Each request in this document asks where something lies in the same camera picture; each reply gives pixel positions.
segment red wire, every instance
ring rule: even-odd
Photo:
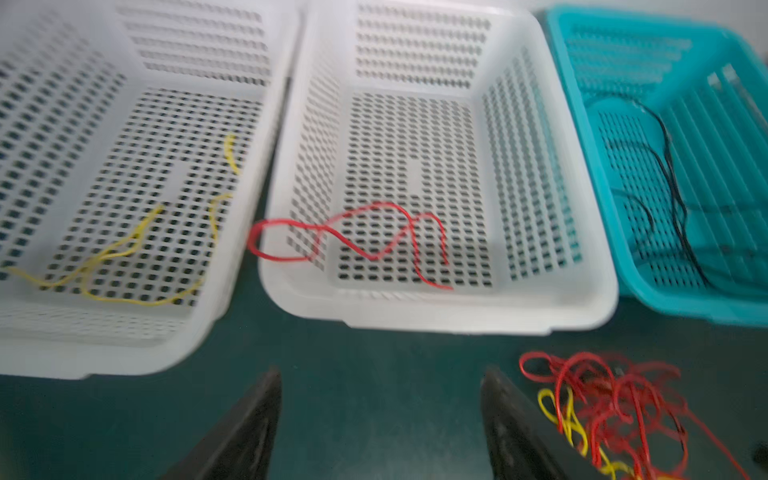
[[[379,210],[384,208],[392,208],[399,211],[401,214],[403,214],[406,217],[406,219],[408,220],[408,224],[402,227],[398,231],[398,233],[392,238],[392,241],[390,241],[387,244],[384,250],[381,250],[376,254],[371,254],[360,249],[360,247],[358,247],[352,241],[344,237],[338,230],[331,227],[332,224],[341,220],[342,218],[353,217],[357,214],[360,214],[368,210]],[[414,270],[416,271],[416,275],[419,276],[419,279],[421,279],[421,281],[426,283],[427,285],[433,286],[435,288],[439,288],[441,290],[453,290],[452,286],[438,285],[437,283],[427,280],[422,274],[421,267],[419,266],[419,242],[416,239],[416,232],[414,229],[414,225],[417,221],[424,218],[430,218],[434,220],[438,224],[438,227],[440,227],[440,249],[442,251],[442,261],[445,265],[448,265],[449,264],[448,253],[447,253],[447,248],[445,246],[445,243],[446,243],[445,228],[443,227],[440,219],[437,218],[435,214],[431,214],[431,213],[418,214],[415,217],[411,217],[411,214],[409,214],[405,208],[400,207],[398,204],[393,204],[391,202],[374,202],[372,204],[364,205],[363,207],[359,207],[354,210],[348,210],[346,212],[342,212],[340,214],[337,214],[329,218],[328,220],[326,220],[325,223],[304,223],[296,220],[291,220],[290,218],[274,218],[274,219],[260,220],[251,227],[250,235],[248,236],[247,246],[248,246],[248,250],[250,250],[251,253],[265,260],[271,260],[273,262],[311,262],[320,253],[320,242],[323,238],[323,234],[330,233],[334,237],[338,238],[342,243],[344,243],[349,248],[351,248],[355,253],[357,253],[361,257],[365,257],[366,259],[371,261],[377,261],[377,260],[381,260],[383,257],[390,254],[395,249],[395,247],[397,247],[400,239],[404,237],[406,234],[410,233],[411,243],[413,245],[413,266],[414,266]],[[312,245],[312,252],[309,255],[306,255],[304,257],[276,257],[274,255],[269,255],[268,253],[264,253],[261,250],[259,250],[259,248],[256,245],[259,240],[259,237],[261,237],[261,233],[263,232],[263,230],[267,227],[275,227],[277,225],[288,225],[290,227],[302,228],[304,230],[315,230],[316,234],[315,234],[315,239]]]
[[[528,371],[525,366],[532,360],[545,362],[550,374]],[[609,363],[620,366],[623,371],[616,368],[615,376]],[[704,431],[739,473],[750,480],[726,446],[688,409],[685,398],[667,385],[670,380],[680,378],[680,370],[675,366],[664,362],[633,365],[617,354],[598,356],[589,352],[576,353],[568,359],[544,352],[528,352],[520,357],[519,366],[527,379],[554,383],[555,413],[561,432],[564,421],[562,386],[571,388],[574,398],[581,403],[578,418],[586,422],[585,430],[589,432],[592,450],[591,462],[595,467],[601,466],[599,448],[604,445],[613,453],[629,455],[637,478],[680,478],[688,463],[688,433],[680,418],[687,417]],[[666,418],[672,420],[675,430],[664,425]],[[672,473],[662,472],[653,466],[648,438],[655,432],[674,439],[682,446],[682,459]]]

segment teal plastic basket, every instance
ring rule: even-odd
[[[623,293],[663,313],[768,326],[765,66],[715,25],[575,7],[553,8],[545,24]],[[695,207],[686,227],[698,266],[674,229],[654,114]]]

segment dark green tabletop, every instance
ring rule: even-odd
[[[229,312],[180,365],[142,377],[0,377],[0,478],[154,478],[274,365],[284,398],[272,480],[490,479],[480,379],[488,364],[500,365],[533,398],[535,386],[517,372],[530,349],[612,349],[678,365],[692,410],[753,478],[768,478],[750,461],[768,439],[767,346],[768,329],[663,317],[632,301],[588,333],[354,330],[278,309],[247,255]],[[690,478],[739,478],[695,426],[690,432]],[[661,445],[677,454],[673,442]]]

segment plastic bin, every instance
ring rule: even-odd
[[[760,60],[730,31],[675,18],[558,7],[546,25],[623,286],[663,313],[768,325]],[[681,253],[652,114],[704,277]]]
[[[375,201],[432,212],[435,224],[368,261],[326,238],[310,263],[262,261],[272,299],[354,327],[463,333],[590,329],[617,281],[578,136],[538,22],[460,4],[310,6],[267,217],[323,223]],[[404,225],[391,210],[336,226],[367,251]],[[277,256],[313,235],[275,228]]]
[[[142,374],[191,353],[227,308],[298,36],[289,2],[4,2],[0,265],[57,280],[128,235],[142,248],[42,289],[0,270],[0,373]],[[223,157],[237,136],[237,176]],[[218,244],[210,236],[212,198]]]

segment white wall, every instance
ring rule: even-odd
[[[768,55],[768,0],[509,0],[527,10],[558,3],[600,5],[714,22],[742,35],[765,58]]]

